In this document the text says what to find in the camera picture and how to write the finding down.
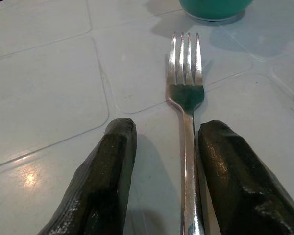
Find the fork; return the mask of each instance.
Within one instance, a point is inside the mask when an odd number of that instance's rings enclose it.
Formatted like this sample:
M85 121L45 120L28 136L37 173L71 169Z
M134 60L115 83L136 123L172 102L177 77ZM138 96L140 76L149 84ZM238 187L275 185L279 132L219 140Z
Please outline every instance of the fork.
M199 35L196 34L195 63L191 59L191 35L187 35L187 56L184 63L184 34L181 35L179 57L176 58L176 36L172 36L167 70L168 100L183 114L184 158L182 174L182 235L204 235L204 224L199 192L194 110L204 100Z

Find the green bowl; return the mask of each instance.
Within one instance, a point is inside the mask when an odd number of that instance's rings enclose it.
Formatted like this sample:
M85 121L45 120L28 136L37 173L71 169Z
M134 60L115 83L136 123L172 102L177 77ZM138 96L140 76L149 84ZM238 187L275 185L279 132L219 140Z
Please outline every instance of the green bowl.
M253 0L179 0L192 17L208 21L230 19L245 10Z

